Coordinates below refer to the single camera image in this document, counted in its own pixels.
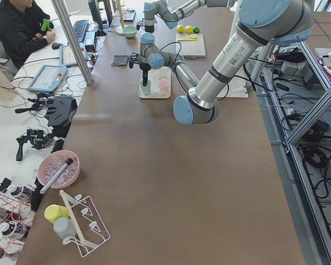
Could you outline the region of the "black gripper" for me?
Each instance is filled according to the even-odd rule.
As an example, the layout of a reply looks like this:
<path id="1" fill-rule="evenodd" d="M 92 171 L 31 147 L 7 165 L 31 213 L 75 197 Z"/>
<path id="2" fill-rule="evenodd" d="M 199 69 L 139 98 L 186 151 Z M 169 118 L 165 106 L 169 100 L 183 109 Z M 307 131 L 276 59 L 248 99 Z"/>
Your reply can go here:
<path id="1" fill-rule="evenodd" d="M 139 65 L 142 71 L 142 84 L 147 85 L 148 83 L 148 72 L 151 70 L 151 66 L 147 62 L 142 61 L 142 56 L 133 52 L 129 56 L 129 68 L 132 69 L 134 65 Z"/>
<path id="2" fill-rule="evenodd" d="M 136 23 L 136 29 L 137 30 L 140 30 L 141 28 L 143 28 L 145 32 L 154 33 L 154 30 L 155 30 L 155 20 L 147 20 L 145 18 L 139 20 Z"/>

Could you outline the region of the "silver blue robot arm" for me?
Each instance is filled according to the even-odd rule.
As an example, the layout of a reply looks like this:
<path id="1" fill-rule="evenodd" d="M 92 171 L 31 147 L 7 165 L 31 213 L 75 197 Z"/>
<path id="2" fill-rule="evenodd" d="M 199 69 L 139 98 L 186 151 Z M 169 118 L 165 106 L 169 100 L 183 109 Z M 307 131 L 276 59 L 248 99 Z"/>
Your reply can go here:
<path id="1" fill-rule="evenodd" d="M 236 1 L 187 1 L 173 10 L 168 8 L 167 1 L 147 1 L 143 5 L 143 19 L 136 24 L 136 29 L 143 28 L 145 32 L 154 33 L 157 24 L 156 17 L 161 18 L 169 29 L 174 29 L 178 22 L 201 7 L 231 8 Z"/>
<path id="2" fill-rule="evenodd" d="M 197 79 L 180 55 L 161 51 L 155 45 L 153 32 L 156 15 L 173 29 L 178 21 L 203 6 L 231 7 L 233 1 L 188 1 L 173 11 L 166 1 L 146 2 L 146 31 L 140 38 L 140 53 L 129 63 L 140 66 L 143 85 L 147 84 L 149 70 L 163 66 L 172 69 L 187 89 L 187 94 L 178 96 L 173 104 L 174 117 L 183 125 L 206 124 L 218 117 L 218 94 L 258 47 L 305 41 L 313 29 L 314 1 L 241 1 L 233 35 L 204 76 Z"/>

